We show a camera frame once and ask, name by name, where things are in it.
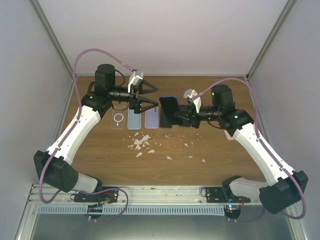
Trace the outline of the dark green smartphone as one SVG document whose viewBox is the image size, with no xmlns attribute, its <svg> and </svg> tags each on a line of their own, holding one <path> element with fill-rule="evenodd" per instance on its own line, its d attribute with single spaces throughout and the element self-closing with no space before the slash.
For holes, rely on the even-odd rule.
<svg viewBox="0 0 320 240">
<path fill-rule="evenodd" d="M 160 108 L 160 117 L 159 117 L 159 127 L 161 129 L 171 129 L 172 128 L 172 124 L 169 123 L 164 111 L 163 111 L 163 108 L 161 107 Z"/>
</svg>

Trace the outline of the phone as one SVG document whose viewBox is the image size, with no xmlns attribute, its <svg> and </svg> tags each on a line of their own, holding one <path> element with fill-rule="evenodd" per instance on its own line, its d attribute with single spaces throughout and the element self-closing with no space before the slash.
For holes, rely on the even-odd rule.
<svg viewBox="0 0 320 240">
<path fill-rule="evenodd" d="M 187 105 L 185 105 L 185 104 L 180 104 L 179 105 L 180 110 L 182 110 L 182 109 L 184 109 L 186 107 L 187 107 Z M 191 124 L 189 122 L 183 120 L 183 123 L 179 124 L 178 126 L 181 127 L 181 128 L 190 128 Z"/>
</svg>

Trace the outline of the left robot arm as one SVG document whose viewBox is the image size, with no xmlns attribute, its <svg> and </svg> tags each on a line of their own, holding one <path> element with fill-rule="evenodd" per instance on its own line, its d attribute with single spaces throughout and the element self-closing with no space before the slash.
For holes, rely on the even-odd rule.
<svg viewBox="0 0 320 240">
<path fill-rule="evenodd" d="M 76 152 L 92 128 L 104 117 L 113 102 L 128 103 L 135 114 L 158 106 L 156 101 L 143 97 L 154 93 L 157 87 L 144 80 L 143 74 L 134 70 L 128 85 L 116 85 L 117 70 L 111 64 L 97 67 L 94 81 L 82 98 L 75 116 L 61 136 L 46 150 L 37 151 L 33 157 L 39 181 L 65 193 L 85 192 L 92 202 L 103 197 L 98 179 L 81 174 L 72 167 Z"/>
</svg>

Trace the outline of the clear magsafe phone case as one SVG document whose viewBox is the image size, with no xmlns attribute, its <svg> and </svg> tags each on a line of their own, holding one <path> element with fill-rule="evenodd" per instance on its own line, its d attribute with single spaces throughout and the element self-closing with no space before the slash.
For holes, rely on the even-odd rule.
<svg viewBox="0 0 320 240">
<path fill-rule="evenodd" d="M 112 110 L 110 127 L 113 130 L 122 130 L 126 125 L 127 110 Z"/>
</svg>

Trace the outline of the white phone stand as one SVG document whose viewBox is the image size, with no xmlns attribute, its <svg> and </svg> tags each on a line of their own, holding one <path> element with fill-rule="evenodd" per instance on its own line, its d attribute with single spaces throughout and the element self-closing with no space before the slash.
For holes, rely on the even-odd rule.
<svg viewBox="0 0 320 240">
<path fill-rule="evenodd" d="M 226 130 L 224 130 L 224 135 L 228 141 L 233 141 L 234 137 L 231 136 Z"/>
</svg>

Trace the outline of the lavender phone case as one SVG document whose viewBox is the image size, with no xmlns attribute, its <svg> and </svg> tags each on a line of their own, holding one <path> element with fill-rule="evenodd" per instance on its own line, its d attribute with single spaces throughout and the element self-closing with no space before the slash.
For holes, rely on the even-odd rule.
<svg viewBox="0 0 320 240">
<path fill-rule="evenodd" d="M 157 129 L 159 127 L 159 108 L 154 107 L 145 112 L 144 127 L 146 129 Z"/>
</svg>

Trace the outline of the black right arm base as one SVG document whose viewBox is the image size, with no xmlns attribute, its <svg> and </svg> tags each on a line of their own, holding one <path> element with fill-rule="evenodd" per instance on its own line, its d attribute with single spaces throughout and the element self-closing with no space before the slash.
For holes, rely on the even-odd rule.
<svg viewBox="0 0 320 240">
<path fill-rule="evenodd" d="M 235 196 L 230 192 L 225 193 L 221 186 L 203 186 L 199 193 L 206 198 L 207 203 L 242 204 L 251 202 L 247 197 Z"/>
</svg>

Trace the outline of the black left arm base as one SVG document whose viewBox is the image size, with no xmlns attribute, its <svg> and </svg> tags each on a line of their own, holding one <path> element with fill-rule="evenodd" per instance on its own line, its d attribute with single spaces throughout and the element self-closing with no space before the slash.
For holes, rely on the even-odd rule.
<svg viewBox="0 0 320 240">
<path fill-rule="evenodd" d="M 103 186 L 102 190 L 107 190 L 99 194 L 73 193 L 70 199 L 75 203 L 111 204 L 118 201 L 119 188 L 116 186 Z"/>
</svg>

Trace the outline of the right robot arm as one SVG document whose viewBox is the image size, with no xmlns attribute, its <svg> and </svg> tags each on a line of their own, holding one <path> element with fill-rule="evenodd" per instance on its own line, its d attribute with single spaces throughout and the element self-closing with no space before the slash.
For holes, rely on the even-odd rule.
<svg viewBox="0 0 320 240">
<path fill-rule="evenodd" d="M 270 146 L 253 118 L 243 109 L 237 109 L 232 90 L 225 84 L 211 87 L 212 105 L 204 106 L 200 94 L 194 89 L 185 91 L 183 97 L 188 105 L 175 113 L 175 117 L 199 128 L 202 121 L 216 121 L 228 140 L 237 141 L 251 156 L 261 170 L 265 181 L 247 180 L 235 175 L 222 182 L 221 196 L 228 203 L 238 197 L 259 201 L 271 214 L 277 214 L 291 205 L 302 202 L 306 214 L 304 191 L 308 176 L 295 171 Z"/>
</svg>

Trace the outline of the light blue phone case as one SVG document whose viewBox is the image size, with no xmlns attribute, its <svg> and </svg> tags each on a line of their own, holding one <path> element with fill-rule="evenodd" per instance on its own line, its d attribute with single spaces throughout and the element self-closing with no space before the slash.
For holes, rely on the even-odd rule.
<svg viewBox="0 0 320 240">
<path fill-rule="evenodd" d="M 127 113 L 127 129 L 140 130 L 142 126 L 142 116 L 140 113 L 135 113 L 133 109 L 129 109 Z"/>
</svg>

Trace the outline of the blue magsafe phone case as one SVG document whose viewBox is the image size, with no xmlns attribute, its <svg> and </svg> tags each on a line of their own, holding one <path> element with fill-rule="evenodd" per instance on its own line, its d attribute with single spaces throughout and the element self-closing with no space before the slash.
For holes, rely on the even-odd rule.
<svg viewBox="0 0 320 240">
<path fill-rule="evenodd" d="M 181 125 L 183 120 L 175 117 L 175 113 L 180 111 L 179 102 L 176 96 L 161 96 L 159 98 L 163 112 L 172 125 Z"/>
</svg>

